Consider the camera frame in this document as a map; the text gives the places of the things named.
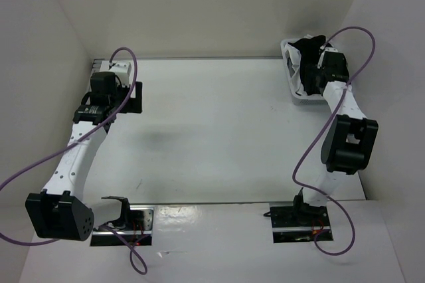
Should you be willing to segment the black skirt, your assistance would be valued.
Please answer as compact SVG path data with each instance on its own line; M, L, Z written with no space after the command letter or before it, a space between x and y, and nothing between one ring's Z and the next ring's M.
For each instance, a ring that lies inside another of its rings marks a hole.
M299 77L308 96L323 94L328 82L348 82L349 79L345 55L341 52L325 51L322 46L332 48L325 42L326 36L318 35L290 43L290 46L301 54Z

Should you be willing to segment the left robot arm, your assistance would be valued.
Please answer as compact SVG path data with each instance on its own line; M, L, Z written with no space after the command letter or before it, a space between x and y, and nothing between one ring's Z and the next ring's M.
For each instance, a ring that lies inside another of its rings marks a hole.
M25 208L40 238L86 240L95 216L83 202L84 185L96 152L107 137L116 115L142 111L141 82L131 82L130 70L112 67L90 78L73 117L71 147L40 193L31 193Z

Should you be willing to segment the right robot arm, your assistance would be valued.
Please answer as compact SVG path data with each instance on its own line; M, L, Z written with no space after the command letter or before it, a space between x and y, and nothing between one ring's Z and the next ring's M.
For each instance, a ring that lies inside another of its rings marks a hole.
M320 52L313 68L313 83L327 102L333 119L321 146L325 172L294 197L291 218L298 225L321 216L328 196L350 175L367 167L379 129L377 121L368 119L357 104L349 84L345 55L335 48L323 48Z

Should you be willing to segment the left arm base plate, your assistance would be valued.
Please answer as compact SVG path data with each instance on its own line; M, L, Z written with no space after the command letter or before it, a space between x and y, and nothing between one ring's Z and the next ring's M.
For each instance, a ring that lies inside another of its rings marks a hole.
M155 209L147 205L131 205L124 217L108 221L105 225L116 231L127 243L136 246L150 246ZM95 228L90 246L124 246L125 244L107 229Z

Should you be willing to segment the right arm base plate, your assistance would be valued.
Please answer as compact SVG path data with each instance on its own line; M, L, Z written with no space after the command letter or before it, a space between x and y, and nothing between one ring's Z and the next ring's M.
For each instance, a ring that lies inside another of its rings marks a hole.
M263 214L269 218L272 226L274 243L332 241L331 224L327 209L318 215L296 215L290 203L271 203L268 212Z

